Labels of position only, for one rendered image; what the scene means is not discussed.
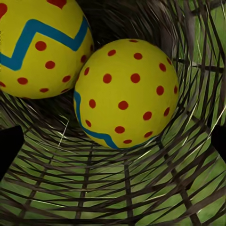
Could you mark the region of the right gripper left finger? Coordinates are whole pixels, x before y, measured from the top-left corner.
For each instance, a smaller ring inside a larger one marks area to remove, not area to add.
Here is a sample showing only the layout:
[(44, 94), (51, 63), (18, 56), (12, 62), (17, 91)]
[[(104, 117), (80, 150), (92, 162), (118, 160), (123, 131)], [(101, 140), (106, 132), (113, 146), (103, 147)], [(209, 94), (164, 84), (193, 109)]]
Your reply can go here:
[(20, 125), (0, 130), (0, 180), (5, 176), (24, 141)]

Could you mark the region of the wicker basket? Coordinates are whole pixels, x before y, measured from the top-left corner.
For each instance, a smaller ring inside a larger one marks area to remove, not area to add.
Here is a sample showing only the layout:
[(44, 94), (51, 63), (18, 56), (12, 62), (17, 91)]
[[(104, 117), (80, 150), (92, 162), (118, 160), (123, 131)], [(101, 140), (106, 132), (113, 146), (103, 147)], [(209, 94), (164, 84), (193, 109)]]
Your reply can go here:
[[(101, 11), (98, 11), (99, 9), (95, 8), (86, 8), (86, 1), (90, 1), (93, 3), (96, 3), (98, 5), (103, 6)], [(204, 167), (202, 167), (204, 161), (206, 160), (207, 157), (209, 157), (212, 153), (215, 152), (216, 148), (214, 145), (211, 143), (209, 148), (202, 153), (200, 156), (198, 156), (199, 152), (203, 148), (204, 144), (211, 138), (212, 132), (215, 128), (216, 125), (221, 126), (221, 120), (222, 120), (222, 114), (226, 109), (226, 106), (224, 107), (224, 101), (225, 101), (225, 96), (226, 96), (226, 56), (223, 51), (220, 39), (218, 37), (218, 33), (215, 28), (215, 22), (213, 22), (212, 17), (211, 17), (211, 11), (215, 9), (215, 13), (217, 12), (218, 7), (222, 7), (223, 10), (223, 18), (226, 21), (225, 17), (225, 10), (224, 8), (226, 7), (226, 0), (193, 0), (194, 3), (194, 8), (195, 10), (191, 10), (190, 5), (189, 5), (189, 0), (181, 0), (182, 7), (180, 6), (178, 0), (132, 0), (135, 3), (135, 6), (128, 4), (124, 1), (121, 0), (113, 0), (116, 3), (119, 3), (126, 8), (130, 9), (131, 12), (128, 13), (115, 3), (113, 3), (110, 0), (81, 0), (79, 3), (84, 4), (84, 8), (82, 8), (83, 13), (85, 14), (87, 19), (93, 19), (93, 18), (99, 18), (99, 21), (97, 23), (97, 27), (91, 26), (91, 29), (93, 30), (93, 36), (94, 36), (94, 44), (95, 44), (95, 51), (98, 50), (98, 47), (103, 47), (107, 43), (110, 43), (114, 40), (123, 40), (123, 39), (133, 39), (130, 30), (125, 23), (125, 21), (122, 21), (116, 14), (114, 14), (111, 10), (119, 13), (119, 14), (124, 14), (126, 15), (126, 19), (129, 19), (132, 22), (132, 27), (136, 36), (137, 40), (144, 40), (147, 42), (149, 41), (149, 35), (152, 36), (152, 44), (156, 45), (157, 47), (159, 46), (159, 41), (158, 41), (158, 36), (157, 36), (157, 31), (160, 31), (160, 44), (161, 47), (160, 49), (170, 58), (169, 60), (176, 61), (176, 74), (178, 74), (178, 81), (179, 81), (179, 91), (181, 89), (182, 83), (184, 82), (184, 91), (178, 100), (178, 104), (176, 106), (176, 113), (173, 116), (173, 118), (170, 120), (169, 124), (167, 127), (156, 137), (154, 137), (150, 142), (147, 142), (139, 147), (131, 148), (131, 149), (113, 149), (113, 150), (108, 150), (108, 149), (96, 149), (96, 147), (101, 146), (100, 144), (93, 142), (92, 140), (89, 140), (88, 137), (85, 135), (85, 132), (81, 129), (81, 127), (70, 127), (69, 124), (70, 122), (78, 123), (78, 120), (72, 119), (73, 117), (76, 117), (76, 114), (73, 109), (73, 104), (68, 101), (68, 99), (65, 98), (65, 95), (67, 95), (69, 98), (73, 100), (73, 90), (69, 90), (64, 94), (58, 95), (57, 98), (55, 97), (50, 97), (49, 100), (53, 103), (52, 107), (47, 110), (47, 108), (44, 107), (44, 105), (41, 103), (40, 99), (26, 99), (26, 98), (19, 98), (19, 97), (14, 97), (12, 95), (9, 95), (11, 100), (8, 100), (5, 95), (3, 94), (2, 91), (0, 91), (0, 95), (2, 96), (3, 100), (0, 99), (0, 111), (3, 113), (9, 124), (11, 124), (12, 127), (15, 127), (17, 122), (19, 125), (22, 125), (24, 128), (27, 129), (27, 131), (23, 132), (24, 137), (32, 140), (35, 143), (43, 144), (46, 146), (50, 146), (52, 148), (55, 148), (56, 150), (59, 150), (61, 152), (69, 152), (69, 153), (75, 153), (76, 152), (89, 152), (89, 155), (60, 155), (57, 154), (56, 152), (49, 151), (47, 149), (40, 149), (32, 146), (29, 144), (27, 141), (24, 141), (23, 145), (28, 146), (29, 148), (35, 150), (37, 153), (33, 153), (27, 150), (24, 150), (20, 148), (20, 151), (25, 153), (26, 155), (29, 156), (29, 158), (16, 155), (16, 157), (24, 162), (26, 162), (28, 165), (32, 166), (28, 161), (31, 161), (33, 163), (36, 163), (38, 165), (41, 165), (45, 167), (44, 171), (40, 171), (38, 169), (31, 169), (36, 172), (41, 173), (40, 177), (35, 177), (27, 173), (25, 170), (23, 170), (19, 165), (15, 164), (14, 162), (11, 163), (11, 166), (14, 166), (18, 170), (22, 171), (15, 171), (12, 169), (8, 169), (6, 174), (9, 174), (10, 176), (16, 178), (17, 180), (10, 179), (7, 177), (3, 177), (2, 180), (6, 181), (7, 183), (13, 183), (15, 185), (25, 187), (27, 189), (30, 189), (32, 192), (30, 193), (29, 196), (23, 196), (17, 193), (14, 193), (12, 191), (6, 190), (4, 188), (0, 188), (0, 195), (5, 197), (5, 199), (0, 198), (0, 203), (16, 207), (21, 209), (19, 215), (15, 215), (12, 212), (8, 211), (7, 209), (3, 208), (0, 206), (0, 219), (3, 219), (5, 221), (9, 221), (14, 223), (13, 226), (19, 226), (20, 224), (22, 225), (27, 225), (27, 226), (50, 226), (49, 224), (63, 224), (63, 225), (73, 225), (73, 226), (80, 226), (80, 225), (90, 225), (90, 224), (102, 224), (101, 226), (115, 226), (118, 224), (128, 224), (129, 226), (135, 226), (135, 224), (140, 221), (143, 217), (146, 217), (148, 215), (160, 212), (162, 210), (167, 210), (170, 209), (169, 211), (165, 212), (162, 216), (158, 217), (155, 221), (160, 219), (161, 217), (167, 215), (170, 213), (172, 210), (175, 210), (177, 207), (185, 204), (186, 206), (186, 211), (184, 214), (182, 214), (180, 217), (174, 220), (154, 224), (153, 226), (174, 226), (176, 223), (182, 221), (183, 219), (186, 219), (187, 217), (190, 217), (193, 226), (209, 226), (212, 222), (226, 214), (226, 202), (223, 204), (223, 206), (219, 209), (219, 211), (216, 213), (216, 215), (213, 218), (210, 218), (204, 223), (200, 223), (200, 220), (197, 216), (199, 212), (206, 206), (210, 205), (217, 199), (221, 198), (222, 196), (226, 195), (226, 186), (219, 189), (223, 183), (226, 181), (226, 176), (222, 179), (222, 181), (219, 183), (215, 191), (206, 197), (205, 199), (201, 200), (200, 202), (196, 203), (193, 205), (191, 202), (194, 200), (196, 195), (202, 191), (204, 188), (206, 188), (209, 184), (211, 184), (213, 181), (215, 181), (218, 177), (220, 177), (222, 174), (226, 172), (226, 170), (215, 177), (213, 180), (211, 180), (209, 183), (206, 185), (202, 186), (205, 181), (207, 180), (208, 176), (212, 172), (213, 168), (217, 164), (218, 160), (221, 158), (221, 155), (219, 155), (217, 158), (213, 159), (211, 162), (206, 164)], [(106, 9), (109, 8), (109, 9)], [(106, 16), (104, 14), (104, 11), (106, 11), (110, 16)], [(154, 22), (157, 24), (159, 27), (158, 30), (155, 30), (154, 27), (151, 28), (152, 22), (150, 21), (150, 17), (154, 20)], [(134, 14), (139, 25), (136, 23), (134, 18), (131, 16), (131, 14)], [(199, 41), (201, 40), (201, 31), (203, 34), (204, 38), (204, 46), (203, 46), (203, 56), (202, 56), (202, 63), (199, 63), (198, 61), (194, 61), (194, 38), (195, 38), (195, 16), (198, 16), (199, 18), (199, 23), (200, 23), (200, 30), (199, 30)], [(208, 17), (210, 18), (211, 26), (213, 28), (213, 35), (216, 37), (217, 44), (219, 47), (219, 56), (218, 56), (218, 61), (217, 61), (217, 66), (214, 65), (214, 60), (212, 58), (212, 53), (215, 55), (215, 50), (213, 47), (213, 39), (211, 38), (210, 35), (210, 29), (208, 26)], [(142, 37), (139, 38), (138, 34), (134, 28), (135, 25), (137, 29), (142, 33)], [(103, 29), (100, 28), (100, 26), (105, 27), (109, 32), (104, 31)], [(182, 29), (184, 38), (185, 38), (185, 43), (183, 43), (183, 39), (180, 33), (180, 29)], [(108, 33), (111, 35), (110, 38), (105, 37), (104, 35), (100, 34), (99, 31)], [(207, 35), (209, 36), (209, 40), (212, 46), (212, 49), (210, 51), (210, 47), (207, 41)], [(100, 39), (99, 36), (107, 39), (106, 42), (102, 45), (99, 43), (97, 40)], [(182, 50), (183, 56), (184, 57), (179, 57), (180, 54), (180, 49)], [(208, 53), (209, 57), (209, 65), (206, 65), (206, 53)], [(220, 65), (220, 57), (222, 56), (223, 62), (224, 62), (224, 67), (219, 67)], [(190, 68), (195, 68), (197, 69), (197, 73), (193, 79), (192, 82), (189, 84), (189, 89), (184, 96), (185, 90), (186, 90), (186, 79), (187, 79), (187, 74), (190, 70)], [(195, 91), (190, 98), (190, 91), (191, 88), (197, 79), (199, 70), (201, 69), (201, 76), (200, 76), (200, 82), (196, 86)], [(214, 86), (213, 86), (213, 91), (212, 95), (208, 101), (208, 95), (209, 95), (209, 84), (210, 84), (210, 78), (211, 78), (211, 73), (215, 72), (215, 81), (214, 81)], [(206, 84), (203, 87), (203, 83), (205, 79), (208, 77), (208, 80)], [(214, 106), (215, 106), (215, 99), (216, 99), (216, 91), (218, 88), (218, 85), (221, 82), (221, 90), (219, 94), (219, 105), (218, 105), (218, 114), (217, 114), (217, 120), (213, 128), (211, 128), (212, 124), (212, 119), (213, 119), (213, 113), (214, 113)], [(202, 114), (200, 119), (197, 119), (196, 116), (194, 116), (194, 112), (196, 110), (196, 107), (198, 107), (199, 102), (200, 102), (200, 97), (203, 92), (203, 90), (206, 87), (205, 91), (205, 97), (204, 97), (204, 102), (203, 102), (203, 107), (202, 107)], [(198, 100), (195, 103), (195, 98), (199, 94)], [(23, 106), (23, 109), (17, 104), (16, 100), (18, 99), (18, 102)], [(207, 106), (210, 102), (210, 110), (207, 118), (205, 119), (206, 115), (206, 109)], [(60, 121), (52, 112), (51, 109), (58, 104), (60, 107), (64, 108), (66, 111), (62, 111), (68, 115), (70, 115), (70, 118), (66, 118), (63, 115), (58, 115), (59, 117), (62, 117), (68, 121), (67, 125), (65, 125), (62, 121)], [(189, 111), (191, 105), (193, 104), (192, 110)], [(26, 113), (32, 120), (33, 123), (31, 123), (29, 120), (26, 119), (23, 113)], [(180, 128), (179, 132), (176, 134), (176, 136), (173, 138), (172, 142), (169, 143), (167, 146), (164, 146), (161, 139), (163, 136), (168, 135), (169, 130), (174, 123), (174, 121), (180, 116), (181, 119), (176, 125), (176, 127), (179, 128), (182, 122), (184, 124)], [(182, 134), (189, 124), (189, 122), (193, 120), (195, 122), (195, 125), (191, 127), (185, 134)], [(15, 122), (14, 122), (15, 121)], [(225, 123), (223, 124), (224, 127), (226, 127), (226, 119)], [(193, 136), (189, 141), (188, 138), (190, 137), (191, 133), (196, 130), (198, 127), (200, 127), (200, 131)], [(74, 142), (79, 145), (67, 145), (61, 142), (56, 141), (51, 137), (50, 134), (45, 133), (43, 130), (40, 128), (47, 129), (51, 131), (55, 136), (61, 140), (66, 140), (68, 142)], [(4, 126), (0, 125), (0, 130), (5, 129)], [(57, 134), (55, 134), (53, 131), (58, 132), (60, 135), (63, 137), (59, 137)], [(26, 133), (31, 132), (35, 136), (39, 137), (42, 139), (44, 142), (32, 139), (26, 135)], [(208, 133), (208, 137), (204, 139), (202, 142), (200, 142), (198, 145), (192, 148), (194, 145), (195, 141), (201, 135), (202, 133)], [(182, 146), (171, 156), (168, 155), (168, 152), (171, 151), (175, 146), (177, 146), (183, 139), (185, 142), (182, 144)], [(82, 139), (82, 143), (80, 144), (80, 141), (72, 141), (69, 139), (73, 138), (79, 138)], [(185, 155), (183, 155), (181, 158), (179, 158), (177, 161), (172, 163), (172, 161), (175, 159), (175, 157), (178, 155), (178, 153), (181, 151), (181, 149), (190, 143), (193, 140), (193, 143), (191, 144), (189, 150)], [(51, 145), (48, 141), (56, 143), (58, 146)], [(144, 160), (140, 161), (139, 163), (135, 164), (132, 167), (129, 167), (132, 163), (134, 163), (136, 160), (139, 158), (143, 157), (144, 155), (148, 154), (153, 148), (156, 146), (159, 146), (160, 149), (156, 153), (150, 155), (149, 157), (145, 158)], [(187, 158), (189, 157), (192, 153), (194, 153), (200, 146), (201, 149), (194, 158), (194, 160), (187, 165), (184, 169), (182, 169), (179, 173), (177, 173), (177, 169), (179, 168), (180, 164)], [(75, 148), (75, 150), (66, 150), (64, 148)], [(88, 157), (88, 161), (78, 161), (78, 160), (73, 160), (71, 161), (60, 161), (57, 159), (54, 159), (53, 157), (47, 157), (45, 156), (42, 152), (39, 150), (42, 150), (44, 152), (53, 154), (53, 156), (59, 156), (65, 159), (69, 159), (69, 157)], [(112, 154), (108, 155), (92, 155), (93, 152), (110, 152)], [(35, 156), (38, 156), (40, 158), (44, 158), (46, 160), (50, 160), (49, 163), (42, 162), (41, 160), (37, 159)], [(198, 156), (198, 157), (197, 157)], [(104, 159), (100, 161), (92, 161), (91, 159), (94, 157), (105, 157)], [(156, 166), (154, 168), (148, 169), (150, 166), (155, 164), (158, 160), (160, 160), (162, 157), (164, 157), (165, 161), (160, 164), (159, 166)], [(51, 164), (51, 161), (53, 162), (59, 162), (63, 164), (68, 164), (70, 166), (55, 166)], [(105, 162), (107, 161), (108, 163), (103, 164), (101, 166), (95, 166), (98, 163)], [(114, 176), (119, 173), (89, 173), (91, 169), (98, 169), (98, 168), (110, 168), (111, 164), (117, 163), (124, 161), (124, 163), (119, 164), (120, 166), (124, 166), (124, 173), (125, 173), (125, 178), (120, 179), (120, 180), (89, 180), (89, 177), (92, 176), (97, 176), (97, 175), (110, 175)], [(139, 167), (143, 163), (151, 161), (148, 165), (146, 165), (139, 173), (129, 176), (129, 171), (133, 168)], [(86, 166), (76, 166), (72, 163), (83, 163), (86, 164)], [(131, 193), (131, 189), (134, 186), (140, 185), (146, 181), (139, 182), (134, 185), (130, 185), (130, 181), (134, 179), (135, 177), (146, 173), (150, 170), (157, 170), (158, 168), (162, 167), (163, 165), (167, 164), (168, 168), (166, 168), (164, 171), (162, 171), (157, 177), (152, 178), (151, 182), (149, 182), (144, 188), (142, 188), (139, 191)], [(201, 175), (207, 168), (209, 168), (212, 165), (212, 168), (210, 169), (209, 173), (207, 174), (206, 178), (202, 182), (201, 186), (199, 189), (194, 192), (192, 195), (188, 195), (186, 191), (190, 190), (191, 186), (194, 183), (194, 180)], [(193, 169), (195, 166), (196, 170), (195, 172), (188, 177), (187, 179), (186, 176), (189, 172), (189, 170)], [(70, 169), (86, 169), (85, 174), (80, 174), (74, 171), (71, 171)], [(147, 170), (148, 169), (148, 170)], [(59, 172), (63, 172), (63, 174), (60, 175), (54, 175), (47, 173), (47, 170), (56, 170)], [(164, 178), (167, 174), (171, 173), (172, 177), (168, 182), (165, 182), (160, 185), (156, 185), (157, 182), (159, 182), (162, 178)], [(24, 182), (22, 179), (17, 177), (16, 175), (20, 175), (25, 178), (32, 179), (36, 181), (35, 185), (32, 185), (30, 183)], [(70, 182), (52, 182), (49, 180), (43, 179), (44, 176), (52, 176), (56, 178), (62, 178), (66, 180), (70, 180)], [(64, 176), (84, 176), (84, 179), (82, 181), (77, 181), (77, 180), (72, 180), (70, 178), (65, 178)], [(87, 189), (87, 184), (95, 184), (95, 183), (108, 183), (107, 185), (95, 188), (95, 189)], [(125, 188), (121, 189), (115, 189), (114, 191), (100, 195), (94, 198), (85, 198), (85, 193), (90, 193), (93, 191), (106, 191), (106, 190), (113, 190), (113, 189), (104, 189), (105, 187), (110, 187), (115, 184), (119, 184), (125, 182)], [(40, 187), (40, 184), (50, 184), (54, 186), (59, 186), (59, 187), (64, 187), (67, 188), (65, 190), (48, 190), (46, 188)], [(81, 184), (82, 189), (76, 189), (73, 187), (65, 186), (63, 184)], [(137, 203), (137, 204), (132, 204), (131, 199), (144, 195), (144, 194), (149, 194), (154, 192), (150, 197), (154, 196), (157, 192), (160, 190), (172, 186), (172, 185), (177, 185), (174, 187), (170, 192), (164, 195), (160, 195), (158, 197), (152, 198), (152, 199), (146, 199), (143, 202)], [(117, 192), (121, 192), (125, 190), (126, 194), (118, 197), (118, 198), (104, 198), (104, 196), (108, 196)], [(24, 199), (27, 199), (25, 204), (18, 203), (14, 199), (10, 198), (3, 192), (7, 192), (10, 194), (14, 194), (16, 196), (22, 197)], [(39, 200), (39, 199), (34, 199), (34, 196), (36, 192), (42, 192), (46, 194), (52, 194), (52, 195), (58, 195), (60, 197), (65, 197), (67, 199), (62, 199), (62, 200)], [(61, 194), (64, 192), (81, 192), (79, 198), (74, 198), (65, 194)], [(157, 208), (159, 205), (161, 205), (163, 202), (165, 202), (167, 199), (169, 199), (171, 196), (180, 194), (182, 196), (183, 201), (178, 203), (177, 205), (171, 206), (171, 207), (166, 207), (161, 210), (154, 210)], [(84, 202), (90, 202), (90, 201), (104, 201), (108, 200), (106, 202), (94, 205), (92, 207), (84, 207), (83, 203)], [(53, 211), (75, 211), (75, 219), (69, 219), (69, 218), (64, 218), (59, 215), (55, 215), (53, 213), (46, 212), (46, 210), (40, 210), (34, 207), (31, 207), (30, 204), (32, 201), (36, 202), (43, 202), (51, 205), (56, 205), (56, 206), (61, 206), (60, 208), (54, 208), (54, 209), (47, 209), (47, 210), (53, 210)], [(106, 209), (106, 207), (126, 201), (127, 206), (121, 209)], [(68, 207), (52, 202), (78, 202), (77, 207)], [(150, 208), (148, 208), (146, 211), (144, 211), (140, 215), (133, 216), (133, 210), (136, 208), (139, 208), (141, 206), (148, 205), (150, 203), (154, 203)], [(24, 216), (26, 212), (32, 212), (35, 214), (39, 215), (44, 215), (50, 218), (54, 219), (24, 219)], [(101, 215), (97, 218), (93, 219), (81, 219), (81, 213), (82, 212), (103, 212), (107, 213), (105, 215)], [(125, 219), (104, 219), (105, 217), (109, 217), (112, 215), (120, 214), (121, 212), (127, 212), (128, 217)], [(154, 222), (155, 222), (154, 221)], [(4, 226), (4, 224), (0, 223), (0, 226)]]

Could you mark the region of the easter egg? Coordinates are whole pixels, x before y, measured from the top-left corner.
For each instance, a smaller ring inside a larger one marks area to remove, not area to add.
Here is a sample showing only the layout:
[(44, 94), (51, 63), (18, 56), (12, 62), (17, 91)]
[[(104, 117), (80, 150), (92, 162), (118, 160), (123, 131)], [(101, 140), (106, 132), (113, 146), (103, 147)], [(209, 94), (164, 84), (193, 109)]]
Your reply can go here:
[(0, 0), (0, 91), (49, 99), (74, 89), (95, 53), (76, 0)]
[(169, 57), (144, 40), (113, 40), (82, 67), (73, 109), (88, 139), (131, 149), (158, 136), (175, 115), (179, 81)]

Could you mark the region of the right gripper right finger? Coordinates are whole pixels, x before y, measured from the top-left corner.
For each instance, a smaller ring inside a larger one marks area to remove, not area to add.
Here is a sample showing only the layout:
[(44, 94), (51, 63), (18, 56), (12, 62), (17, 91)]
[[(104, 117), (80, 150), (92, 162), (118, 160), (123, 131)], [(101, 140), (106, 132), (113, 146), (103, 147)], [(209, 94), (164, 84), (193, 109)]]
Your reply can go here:
[(216, 125), (212, 132), (211, 142), (226, 163), (226, 127)]

